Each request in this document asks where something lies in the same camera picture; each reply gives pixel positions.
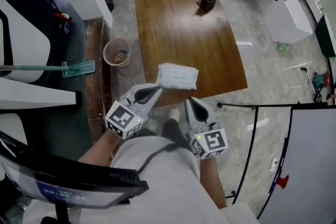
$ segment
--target mop head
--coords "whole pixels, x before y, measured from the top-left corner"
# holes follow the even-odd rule
[[[62,66],[70,68],[70,70],[62,71],[64,78],[83,76],[86,74],[94,73],[96,71],[95,61],[78,63],[72,66],[68,66],[66,62],[62,62]]]

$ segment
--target wire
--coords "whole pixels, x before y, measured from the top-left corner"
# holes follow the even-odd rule
[[[243,13],[237,6],[235,6],[230,0],[227,0],[229,1],[229,3],[231,5],[233,5],[241,14],[243,14],[244,16],[248,17],[248,18],[251,18],[251,13]]]
[[[279,148],[278,148],[278,145],[277,145],[277,139],[278,139],[278,137],[279,137],[279,135],[280,134],[282,134],[283,132],[288,132],[288,130],[283,130],[283,131],[281,131],[280,133],[278,133],[278,135],[275,137],[275,148],[277,149],[277,151],[280,153],[280,156],[279,156],[279,158],[278,159],[280,159],[281,158],[281,151],[279,150]]]
[[[164,146],[163,148],[159,149],[158,151],[155,151],[153,154],[151,154],[147,159],[146,161],[144,162],[144,164],[141,166],[141,168],[138,170],[138,174],[141,174],[142,171],[146,168],[146,166],[148,165],[148,163],[155,157],[157,156],[157,154],[161,153],[161,152],[164,152],[164,151],[168,151],[168,152],[171,152],[171,151],[174,151],[176,150],[177,148],[179,148],[179,146],[175,143],[171,143],[171,144],[168,144],[167,146]]]
[[[262,41],[263,41],[264,44],[266,45],[266,47],[267,47],[269,53],[272,55],[272,57],[273,57],[274,59],[277,59],[277,58],[274,56],[274,54],[272,53],[272,51],[271,51],[271,49],[269,48],[269,46],[267,45],[267,43],[265,42],[265,40],[263,39],[263,37],[261,36],[261,34],[259,34],[259,32],[257,31],[257,29],[254,27],[254,25],[253,25],[251,22],[249,22],[249,23],[252,25],[252,27],[253,27],[253,29],[255,30],[255,32],[256,32],[256,33],[259,35],[259,37],[262,39]],[[283,73],[283,71],[280,69],[280,67],[279,67],[276,63],[275,63],[275,66],[278,68],[278,70],[281,72],[281,74],[283,75],[283,77],[286,79],[289,88],[293,91],[293,88],[292,88],[292,86],[290,85],[289,80],[287,79],[287,77],[285,76],[285,74]],[[294,92],[293,92],[293,98],[294,98],[295,103],[297,103],[297,100],[296,100],[296,98],[295,98]]]

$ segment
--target white desk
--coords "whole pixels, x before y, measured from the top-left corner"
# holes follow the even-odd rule
[[[313,34],[298,0],[256,0],[274,42],[293,44]]]

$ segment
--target black frame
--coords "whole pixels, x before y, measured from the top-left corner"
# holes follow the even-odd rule
[[[330,59],[327,58],[327,63],[328,63],[328,68],[329,68],[329,72],[330,72],[330,93],[331,94],[335,94],[335,82],[334,82],[334,77],[332,74],[332,69],[331,69],[331,63],[330,63]],[[335,98],[332,99],[332,104],[335,105]]]
[[[239,196],[239,193],[240,193],[240,190],[243,186],[243,183],[244,183],[244,180],[245,180],[245,176],[246,176],[246,173],[247,173],[247,169],[248,169],[248,165],[249,165],[249,161],[250,161],[250,157],[251,157],[251,154],[252,154],[252,150],[253,150],[253,144],[254,144],[254,139],[255,139],[255,135],[256,135],[256,131],[257,131],[257,120],[258,120],[258,113],[259,113],[259,108],[291,108],[291,114],[290,114],[290,121],[289,121],[289,129],[288,129],[288,134],[290,132],[290,126],[291,126],[291,120],[292,120],[292,110],[293,109],[321,109],[321,108],[335,108],[334,106],[328,106],[327,103],[306,103],[306,104],[301,104],[301,103],[297,103],[297,104],[264,104],[264,105],[253,105],[253,104],[228,104],[228,103],[222,103],[222,102],[219,102],[217,103],[217,107],[218,108],[222,108],[223,106],[234,106],[234,107],[238,107],[238,108],[249,108],[249,109],[255,109],[256,112],[255,112],[255,118],[254,118],[254,125],[253,125],[253,131],[252,131],[252,136],[251,136],[251,143],[250,143],[250,147],[249,147],[249,151],[248,151],[248,155],[247,155],[247,159],[246,159],[246,163],[245,163],[245,167],[244,167],[244,171],[243,171],[243,175],[242,175],[242,178],[240,179],[240,182],[239,182],[239,185],[238,185],[238,189],[237,191],[235,192],[235,194],[232,194],[230,196],[227,196],[226,198],[234,198],[232,204],[234,205],[238,199],[238,196]],[[287,144],[288,144],[288,138],[289,138],[289,135],[287,137],[287,142],[286,142],[286,139],[285,139],[285,144],[284,144],[284,148],[286,146],[286,149],[287,149]],[[276,180],[278,178],[278,176],[280,175],[278,173],[279,171],[279,166],[281,164],[281,167],[282,167],[282,163],[283,163],[283,158],[285,156],[282,157],[283,154],[281,154],[281,158],[280,158],[280,161],[279,161],[279,164],[278,164],[278,169],[277,169],[277,172],[276,172],[276,175],[275,175],[275,181],[273,181],[275,184],[276,184]],[[267,201],[266,203],[264,204],[264,207],[266,206],[268,200],[270,198],[270,195],[268,196],[267,198]]]
[[[116,204],[128,204],[129,198],[138,196],[149,189],[147,182],[139,179],[139,174],[136,170],[89,165],[38,152],[1,131],[0,141],[1,162],[10,179],[11,174],[10,172],[9,174],[7,173],[7,167],[43,183],[63,188],[121,193],[118,198],[104,206],[86,206],[81,204],[79,206],[81,208],[103,209]],[[16,184],[16,180],[11,179],[11,181],[19,191],[23,192]],[[55,202],[56,208],[59,205],[61,211],[66,206],[65,202],[62,201],[43,200]]]

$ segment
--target person's leg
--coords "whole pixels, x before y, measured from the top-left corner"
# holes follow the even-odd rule
[[[169,112],[169,119],[163,126],[162,137],[174,142],[179,147],[191,150],[190,144],[184,138],[179,127],[180,113],[177,109],[171,109]]]
[[[154,119],[149,119],[146,122],[146,126],[134,137],[144,137],[144,136],[156,136],[156,129],[158,128],[157,121]]]

